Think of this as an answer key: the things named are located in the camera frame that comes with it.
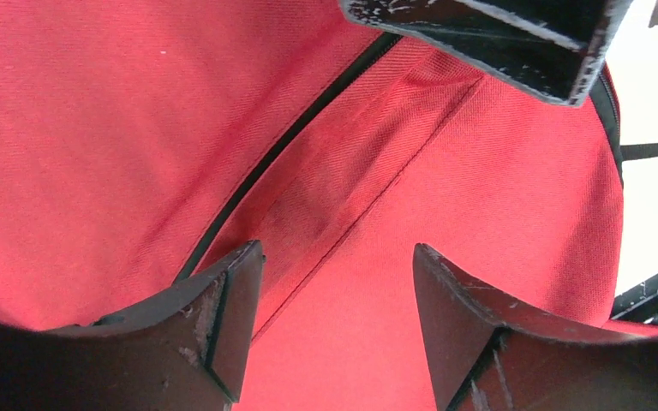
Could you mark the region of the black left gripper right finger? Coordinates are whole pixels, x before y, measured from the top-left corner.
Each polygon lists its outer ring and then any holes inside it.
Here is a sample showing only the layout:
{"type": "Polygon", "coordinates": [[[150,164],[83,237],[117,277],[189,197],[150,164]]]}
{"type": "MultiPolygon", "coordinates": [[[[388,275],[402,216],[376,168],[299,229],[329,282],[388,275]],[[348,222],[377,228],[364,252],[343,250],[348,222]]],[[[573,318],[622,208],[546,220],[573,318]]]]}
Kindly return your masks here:
{"type": "Polygon", "coordinates": [[[658,410],[658,336],[556,316],[426,244],[413,276],[438,409],[658,410]]]}

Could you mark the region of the red student backpack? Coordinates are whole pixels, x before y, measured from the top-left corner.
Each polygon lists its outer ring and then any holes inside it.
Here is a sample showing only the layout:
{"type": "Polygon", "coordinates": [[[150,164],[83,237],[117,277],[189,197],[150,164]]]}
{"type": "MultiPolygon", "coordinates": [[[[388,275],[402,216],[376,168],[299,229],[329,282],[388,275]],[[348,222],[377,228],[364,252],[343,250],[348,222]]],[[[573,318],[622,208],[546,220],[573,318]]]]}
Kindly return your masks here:
{"type": "Polygon", "coordinates": [[[342,1],[0,1],[0,324],[92,325],[258,241],[229,410],[440,410],[426,244],[610,331],[624,213],[606,57],[550,104],[342,1]]]}

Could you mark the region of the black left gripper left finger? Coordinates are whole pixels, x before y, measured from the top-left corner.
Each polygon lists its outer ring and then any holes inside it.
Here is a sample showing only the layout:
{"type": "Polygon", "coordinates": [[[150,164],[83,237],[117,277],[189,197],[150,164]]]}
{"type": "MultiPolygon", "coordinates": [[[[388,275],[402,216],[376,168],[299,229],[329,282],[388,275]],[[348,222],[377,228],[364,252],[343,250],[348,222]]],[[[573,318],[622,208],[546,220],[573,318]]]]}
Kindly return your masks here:
{"type": "Polygon", "coordinates": [[[240,400],[265,259],[249,241],[92,325],[0,324],[0,410],[229,410],[240,400]]]}

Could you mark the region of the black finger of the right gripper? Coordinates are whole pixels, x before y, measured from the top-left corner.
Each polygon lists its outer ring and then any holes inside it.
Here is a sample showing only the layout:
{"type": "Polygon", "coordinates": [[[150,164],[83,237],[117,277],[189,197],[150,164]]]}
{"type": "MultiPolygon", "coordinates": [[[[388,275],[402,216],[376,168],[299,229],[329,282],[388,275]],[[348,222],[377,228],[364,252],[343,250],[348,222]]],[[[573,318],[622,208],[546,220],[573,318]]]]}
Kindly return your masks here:
{"type": "Polygon", "coordinates": [[[420,39],[550,104],[579,106],[628,1],[342,1],[357,24],[420,39]]]}

